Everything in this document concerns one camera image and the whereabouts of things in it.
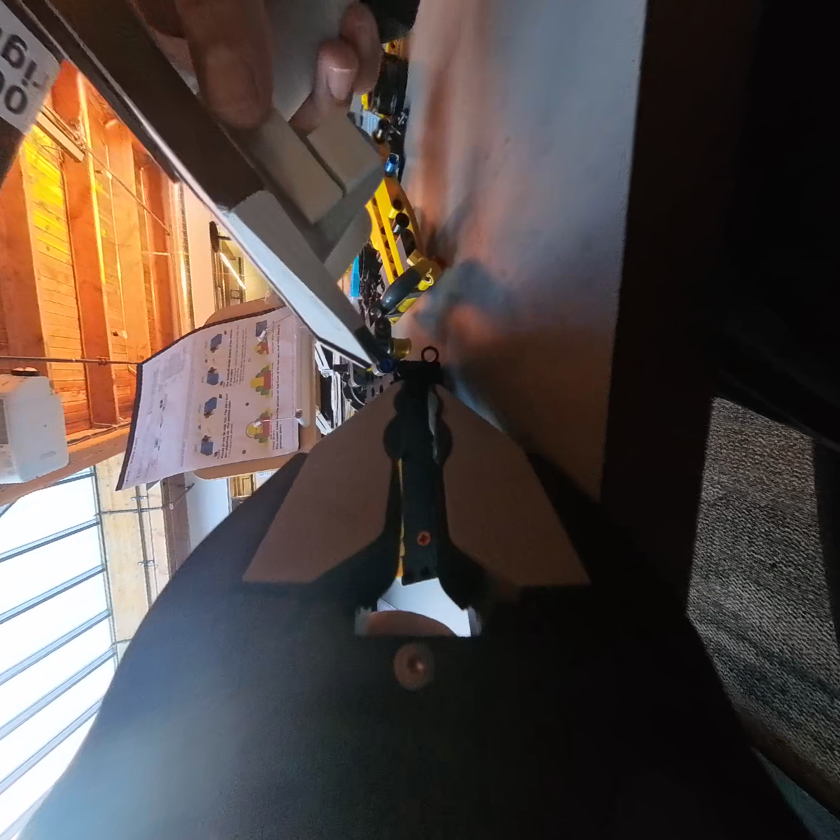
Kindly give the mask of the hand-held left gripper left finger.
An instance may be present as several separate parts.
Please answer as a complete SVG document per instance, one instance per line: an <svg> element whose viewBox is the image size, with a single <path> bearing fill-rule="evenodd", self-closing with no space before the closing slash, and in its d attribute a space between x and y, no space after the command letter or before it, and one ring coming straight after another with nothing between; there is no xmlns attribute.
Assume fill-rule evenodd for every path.
<svg viewBox="0 0 840 840"><path fill-rule="evenodd" d="M306 584L370 546L385 530L394 462L385 430L400 384L315 444L246 569L249 584Z"/></svg>

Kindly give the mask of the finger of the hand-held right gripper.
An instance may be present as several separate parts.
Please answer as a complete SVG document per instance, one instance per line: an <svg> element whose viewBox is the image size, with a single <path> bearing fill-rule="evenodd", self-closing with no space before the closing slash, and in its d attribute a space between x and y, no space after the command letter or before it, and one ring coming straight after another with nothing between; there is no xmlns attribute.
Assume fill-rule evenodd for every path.
<svg viewBox="0 0 840 840"><path fill-rule="evenodd" d="M260 189L226 211L227 230L316 339L382 368L387 352L339 284L371 236L378 146L344 114L302 135L271 112L241 140Z"/></svg>

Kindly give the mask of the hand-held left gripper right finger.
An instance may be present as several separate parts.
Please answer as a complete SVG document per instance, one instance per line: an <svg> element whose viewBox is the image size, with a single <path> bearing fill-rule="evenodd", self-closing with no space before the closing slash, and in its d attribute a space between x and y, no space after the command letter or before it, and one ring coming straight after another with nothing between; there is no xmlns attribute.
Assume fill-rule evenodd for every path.
<svg viewBox="0 0 840 840"><path fill-rule="evenodd" d="M444 547L438 578L458 606L497 588L587 587L592 580L521 447L441 385L434 389Z"/></svg>

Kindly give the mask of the yellow black toy vehicle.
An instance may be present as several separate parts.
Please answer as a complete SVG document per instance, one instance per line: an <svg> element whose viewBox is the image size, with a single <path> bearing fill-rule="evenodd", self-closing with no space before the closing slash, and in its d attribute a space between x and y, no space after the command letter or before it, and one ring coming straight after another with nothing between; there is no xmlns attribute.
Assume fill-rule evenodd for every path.
<svg viewBox="0 0 840 840"><path fill-rule="evenodd" d="M397 337L396 325L433 287L442 268L425 256L414 210L394 176L376 188L357 228L361 247L353 258L339 258L344 268L339 288L384 350L404 360L413 345ZM314 423L326 435L382 394L392 376L360 366L320 341L312 349Z"/></svg>

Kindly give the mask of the person's right hand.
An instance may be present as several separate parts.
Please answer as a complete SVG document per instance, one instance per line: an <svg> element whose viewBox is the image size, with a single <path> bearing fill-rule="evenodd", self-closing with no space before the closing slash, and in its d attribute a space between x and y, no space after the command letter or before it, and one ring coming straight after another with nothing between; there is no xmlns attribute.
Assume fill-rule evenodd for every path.
<svg viewBox="0 0 840 840"><path fill-rule="evenodd" d="M274 67L265 2L159 2L154 12L148 3L143 14L157 32L185 41L203 99L224 123L247 130L268 118ZM352 3L339 36L320 46L311 91L290 125L311 133L332 117L345 117L353 95L376 83L382 57L375 16L363 3Z"/></svg>

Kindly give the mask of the printed sheet with cube drawings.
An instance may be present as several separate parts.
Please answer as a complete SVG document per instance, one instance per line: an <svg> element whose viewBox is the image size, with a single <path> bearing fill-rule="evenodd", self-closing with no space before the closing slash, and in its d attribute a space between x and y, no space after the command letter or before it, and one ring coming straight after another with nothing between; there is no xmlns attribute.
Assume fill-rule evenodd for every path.
<svg viewBox="0 0 840 840"><path fill-rule="evenodd" d="M142 362L118 488L296 454L300 327L284 307L204 326Z"/></svg>

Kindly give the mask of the pile of yellow pieces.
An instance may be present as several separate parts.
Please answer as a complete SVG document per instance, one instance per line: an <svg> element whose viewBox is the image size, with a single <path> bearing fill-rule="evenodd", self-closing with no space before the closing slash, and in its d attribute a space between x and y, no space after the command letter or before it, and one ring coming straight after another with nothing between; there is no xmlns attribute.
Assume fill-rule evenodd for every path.
<svg viewBox="0 0 840 840"><path fill-rule="evenodd" d="M401 181L406 164L405 141L410 104L407 98L408 38L385 43L380 75L374 87L360 95L354 113L359 128L387 147L385 173Z"/></svg>

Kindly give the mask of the window with horizontal bars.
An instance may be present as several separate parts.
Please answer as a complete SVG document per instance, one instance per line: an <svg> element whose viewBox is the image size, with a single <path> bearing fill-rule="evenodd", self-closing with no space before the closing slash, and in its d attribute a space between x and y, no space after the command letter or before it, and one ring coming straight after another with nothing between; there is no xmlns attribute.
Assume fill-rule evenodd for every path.
<svg viewBox="0 0 840 840"><path fill-rule="evenodd" d="M2 508L1 830L15 838L95 720L116 667L95 472Z"/></svg>

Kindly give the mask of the white box device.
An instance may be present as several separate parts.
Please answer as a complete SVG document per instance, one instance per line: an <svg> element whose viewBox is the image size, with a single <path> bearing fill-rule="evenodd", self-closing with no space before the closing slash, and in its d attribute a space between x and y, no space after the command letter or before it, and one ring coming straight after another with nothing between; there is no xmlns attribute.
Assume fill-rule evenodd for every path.
<svg viewBox="0 0 840 840"><path fill-rule="evenodd" d="M69 465L60 396L35 368L1 375L1 484L19 485Z"/></svg>

